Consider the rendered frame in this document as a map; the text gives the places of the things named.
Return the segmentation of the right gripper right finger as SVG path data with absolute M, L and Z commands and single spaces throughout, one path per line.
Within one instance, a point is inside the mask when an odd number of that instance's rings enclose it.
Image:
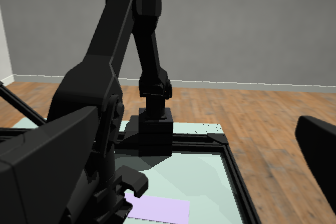
M 336 126 L 299 117 L 295 137 L 304 159 L 336 216 Z

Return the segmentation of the lavender rectangle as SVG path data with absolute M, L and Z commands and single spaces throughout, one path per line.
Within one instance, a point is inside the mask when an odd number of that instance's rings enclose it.
M 133 204 L 133 209 L 127 217 L 171 223 L 188 224 L 190 201 L 145 196 L 134 197 L 125 193 L 126 201 Z

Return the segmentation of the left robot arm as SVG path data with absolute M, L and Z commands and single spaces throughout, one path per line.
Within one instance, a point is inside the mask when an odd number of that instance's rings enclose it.
M 162 0 L 105 0 L 105 3 L 83 61 L 64 76 L 46 119 L 49 123 L 86 106 L 98 109 L 99 126 L 90 156 L 59 224 L 75 224 L 98 184 L 115 172 L 114 144 L 124 114 L 118 77 L 131 33 L 142 67 L 139 93 L 140 97 L 146 97 L 145 119 L 167 119 L 165 99 L 172 98 L 172 84 L 160 67 L 153 32 L 161 16 Z

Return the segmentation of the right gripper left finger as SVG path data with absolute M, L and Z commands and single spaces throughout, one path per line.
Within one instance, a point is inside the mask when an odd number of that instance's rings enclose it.
M 59 224 L 98 130 L 86 106 L 0 143 L 0 224 Z

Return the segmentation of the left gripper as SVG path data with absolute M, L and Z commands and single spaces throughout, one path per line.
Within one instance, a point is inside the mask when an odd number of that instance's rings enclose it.
M 115 185 L 118 196 L 115 196 Z M 133 209 L 133 204 L 125 198 L 127 189 L 134 192 L 134 197 L 140 198 L 148 190 L 148 178 L 144 173 L 123 165 L 110 179 L 98 184 L 75 224 L 123 224 Z

